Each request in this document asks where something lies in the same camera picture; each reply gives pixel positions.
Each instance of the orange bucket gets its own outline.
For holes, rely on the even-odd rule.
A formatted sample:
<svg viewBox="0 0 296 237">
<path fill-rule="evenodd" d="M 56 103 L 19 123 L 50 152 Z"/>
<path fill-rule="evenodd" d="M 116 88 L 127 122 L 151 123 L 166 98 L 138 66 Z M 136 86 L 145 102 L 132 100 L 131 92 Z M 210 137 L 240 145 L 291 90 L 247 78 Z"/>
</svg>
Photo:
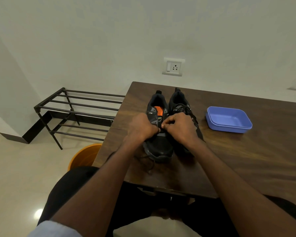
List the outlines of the orange bucket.
<svg viewBox="0 0 296 237">
<path fill-rule="evenodd" d="M 68 171 L 78 166 L 92 166 L 101 146 L 102 143 L 96 143 L 79 150 L 79 152 L 71 159 Z"/>
</svg>

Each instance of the rack leg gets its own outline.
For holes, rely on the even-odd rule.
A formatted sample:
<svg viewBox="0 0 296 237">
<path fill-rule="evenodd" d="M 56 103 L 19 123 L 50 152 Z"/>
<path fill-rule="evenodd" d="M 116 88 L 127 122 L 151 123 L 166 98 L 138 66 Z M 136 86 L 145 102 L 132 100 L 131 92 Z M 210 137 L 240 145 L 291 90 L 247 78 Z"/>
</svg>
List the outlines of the rack leg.
<svg viewBox="0 0 296 237">
<path fill-rule="evenodd" d="M 41 119 L 41 121 L 43 122 L 44 126 L 46 127 L 46 129 L 48 130 L 48 132 L 51 134 L 51 136 L 54 138 L 55 142 L 57 143 L 57 145 L 59 146 L 59 148 L 62 150 L 62 146 L 59 144 L 58 140 L 56 139 L 56 137 L 54 136 L 54 134 L 52 134 L 50 128 L 48 127 L 48 125 L 43 121 L 43 117 L 40 113 L 37 113 L 39 118 Z"/>
<path fill-rule="evenodd" d="M 71 111 L 74 111 L 74 108 L 72 107 L 72 105 L 69 104 L 69 106 L 70 106 L 70 110 L 71 110 Z M 74 117 L 75 117 L 76 122 L 78 123 L 78 125 L 80 125 L 80 123 L 79 123 L 79 121 L 78 121 L 78 118 L 77 118 L 77 116 L 76 116 L 75 114 L 74 114 Z"/>
</svg>

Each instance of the orange insole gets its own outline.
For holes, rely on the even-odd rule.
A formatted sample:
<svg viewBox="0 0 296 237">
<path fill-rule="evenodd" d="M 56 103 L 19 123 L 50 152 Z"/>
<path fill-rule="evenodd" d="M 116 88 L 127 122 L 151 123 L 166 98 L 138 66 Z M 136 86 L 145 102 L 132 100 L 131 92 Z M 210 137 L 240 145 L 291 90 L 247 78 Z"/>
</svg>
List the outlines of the orange insole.
<svg viewBox="0 0 296 237">
<path fill-rule="evenodd" d="M 162 109 L 160 106 L 155 106 L 155 108 L 157 109 L 158 116 L 162 116 L 162 114 L 163 114 L 163 109 Z"/>
</svg>

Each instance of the brown tabletop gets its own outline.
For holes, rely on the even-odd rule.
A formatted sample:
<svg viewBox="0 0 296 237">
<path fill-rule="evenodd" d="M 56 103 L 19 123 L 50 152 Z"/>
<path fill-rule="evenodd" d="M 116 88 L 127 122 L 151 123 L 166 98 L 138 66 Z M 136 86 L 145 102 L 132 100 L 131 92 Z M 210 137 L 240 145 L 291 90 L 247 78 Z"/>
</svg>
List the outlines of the brown tabletop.
<svg viewBox="0 0 296 237">
<path fill-rule="evenodd" d="M 117 150 L 128 123 L 146 112 L 151 96 L 161 90 L 168 102 L 174 87 L 133 82 L 93 165 L 100 167 Z M 296 204 L 296 103 L 181 88 L 209 147 L 249 184 L 266 195 Z M 209 129 L 209 106 L 246 112 L 253 127 L 245 134 Z M 134 158 L 125 181 L 189 195 L 217 197 L 201 166 L 193 158 L 174 156 L 168 164 Z"/>
</svg>

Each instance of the sleeve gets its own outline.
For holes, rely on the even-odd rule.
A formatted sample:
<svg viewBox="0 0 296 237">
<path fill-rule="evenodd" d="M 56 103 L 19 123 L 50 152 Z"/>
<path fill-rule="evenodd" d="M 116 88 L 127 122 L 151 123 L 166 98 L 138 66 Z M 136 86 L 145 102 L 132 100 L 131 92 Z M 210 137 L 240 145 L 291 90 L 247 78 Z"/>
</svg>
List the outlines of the sleeve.
<svg viewBox="0 0 296 237">
<path fill-rule="evenodd" d="M 40 223 L 27 237 L 82 237 L 76 230 L 53 221 Z"/>
</svg>

